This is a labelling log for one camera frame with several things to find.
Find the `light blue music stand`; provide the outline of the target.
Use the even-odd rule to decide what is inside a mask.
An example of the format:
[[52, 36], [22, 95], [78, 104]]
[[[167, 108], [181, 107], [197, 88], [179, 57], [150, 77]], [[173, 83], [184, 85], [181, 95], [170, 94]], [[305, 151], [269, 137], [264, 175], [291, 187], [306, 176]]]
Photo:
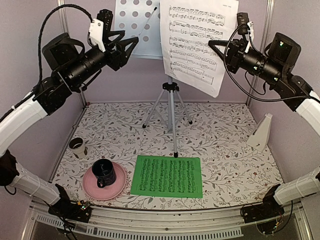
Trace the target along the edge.
[[[132, 55], [141, 59], [160, 60], [160, 1], [159, 0], [117, 0], [115, 2], [115, 28], [125, 30], [132, 37], [138, 37], [139, 42]], [[178, 144], [175, 117], [175, 96], [178, 97], [189, 124], [193, 121], [180, 95], [179, 85], [170, 76], [162, 84], [162, 90], [157, 97], [147, 117], [142, 124], [145, 129], [160, 103], [164, 93], [167, 93], [167, 120], [164, 122], [167, 132], [173, 137], [173, 156], [178, 157]]]

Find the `white sheet music page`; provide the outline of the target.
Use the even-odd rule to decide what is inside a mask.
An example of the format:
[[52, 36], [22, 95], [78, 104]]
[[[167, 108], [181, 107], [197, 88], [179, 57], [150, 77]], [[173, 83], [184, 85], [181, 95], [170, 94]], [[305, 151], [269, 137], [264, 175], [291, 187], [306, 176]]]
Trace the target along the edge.
[[225, 75], [210, 40], [228, 40], [237, 20], [237, 0], [161, 0], [160, 43], [165, 74], [213, 98]]

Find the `green sheet music page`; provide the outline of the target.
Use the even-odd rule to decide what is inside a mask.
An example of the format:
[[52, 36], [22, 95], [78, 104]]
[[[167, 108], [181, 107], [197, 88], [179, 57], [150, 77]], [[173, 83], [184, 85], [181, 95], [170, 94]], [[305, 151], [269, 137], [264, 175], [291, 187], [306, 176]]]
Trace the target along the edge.
[[130, 193], [164, 198], [202, 198], [201, 160], [198, 157], [139, 155]]

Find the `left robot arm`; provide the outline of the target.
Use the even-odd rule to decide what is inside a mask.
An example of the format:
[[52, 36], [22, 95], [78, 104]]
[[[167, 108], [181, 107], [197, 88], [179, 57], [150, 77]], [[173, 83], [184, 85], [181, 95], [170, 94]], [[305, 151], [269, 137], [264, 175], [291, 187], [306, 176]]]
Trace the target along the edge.
[[54, 206], [63, 216], [74, 213], [74, 205], [62, 186], [49, 183], [26, 170], [10, 153], [10, 145], [38, 121], [62, 107], [72, 93], [85, 91], [102, 68], [114, 71], [125, 66], [139, 42], [137, 36], [124, 39], [125, 31], [100, 35], [100, 42], [86, 51], [81, 41], [62, 33], [45, 45], [45, 56], [52, 74], [36, 85], [25, 98], [0, 120], [0, 184], [18, 188]]

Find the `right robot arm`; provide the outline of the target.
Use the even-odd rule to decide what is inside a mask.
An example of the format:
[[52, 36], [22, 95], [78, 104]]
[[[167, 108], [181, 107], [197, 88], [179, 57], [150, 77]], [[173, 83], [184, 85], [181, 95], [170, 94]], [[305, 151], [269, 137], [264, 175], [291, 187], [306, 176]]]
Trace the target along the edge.
[[[320, 132], [320, 98], [302, 77], [291, 73], [301, 52], [298, 43], [277, 32], [265, 48], [266, 55], [247, 47], [244, 39], [210, 40], [208, 45], [221, 58], [228, 75], [243, 69], [264, 80], [270, 90], [278, 93], [278, 101], [301, 116], [316, 133]], [[295, 180], [271, 187], [258, 213], [262, 218], [269, 218], [278, 206], [319, 191], [320, 169], [317, 167]]]

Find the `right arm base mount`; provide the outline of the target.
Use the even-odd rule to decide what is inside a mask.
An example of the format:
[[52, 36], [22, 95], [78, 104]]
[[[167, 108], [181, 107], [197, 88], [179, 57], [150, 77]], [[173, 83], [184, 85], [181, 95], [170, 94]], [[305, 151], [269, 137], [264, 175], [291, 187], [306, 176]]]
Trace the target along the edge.
[[248, 203], [241, 207], [240, 215], [245, 223], [252, 223], [277, 217], [285, 213], [273, 197], [267, 197], [261, 203]]

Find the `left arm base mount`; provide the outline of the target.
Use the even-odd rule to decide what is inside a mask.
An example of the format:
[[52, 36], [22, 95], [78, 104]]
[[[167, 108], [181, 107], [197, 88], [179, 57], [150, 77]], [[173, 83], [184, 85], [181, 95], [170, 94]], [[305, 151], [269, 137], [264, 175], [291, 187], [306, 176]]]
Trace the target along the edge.
[[54, 205], [50, 205], [48, 213], [62, 219], [88, 223], [92, 208], [88, 201], [71, 201], [66, 193], [60, 194], [60, 199]]

